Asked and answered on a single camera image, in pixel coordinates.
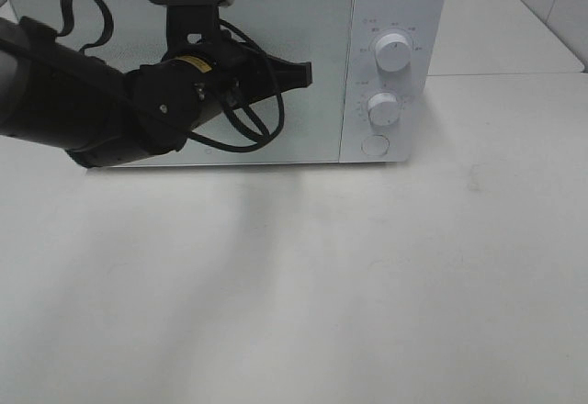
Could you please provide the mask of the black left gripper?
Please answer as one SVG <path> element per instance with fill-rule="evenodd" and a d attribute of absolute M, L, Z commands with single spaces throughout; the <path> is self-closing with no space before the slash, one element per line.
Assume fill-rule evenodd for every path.
<path fill-rule="evenodd" d="M 221 24 L 216 5 L 168 6 L 165 38 L 163 58 L 137 70 L 139 106 L 241 106 L 276 94 L 262 57 L 248 59 L 248 44 Z M 312 84 L 310 62 L 267 59 L 281 93 Z"/>

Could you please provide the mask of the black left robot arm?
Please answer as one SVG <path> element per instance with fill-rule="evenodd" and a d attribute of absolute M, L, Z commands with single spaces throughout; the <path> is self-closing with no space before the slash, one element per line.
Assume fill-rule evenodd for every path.
<path fill-rule="evenodd" d="M 163 58 L 121 72 L 60 38 L 73 30 L 33 18 L 1 23 L 1 133 L 63 150 L 87 169 L 182 150 L 189 141 L 223 151 L 264 148 L 280 133 L 254 112 L 311 85 L 309 62 L 262 50 L 221 21 L 197 42 L 176 39 Z"/>

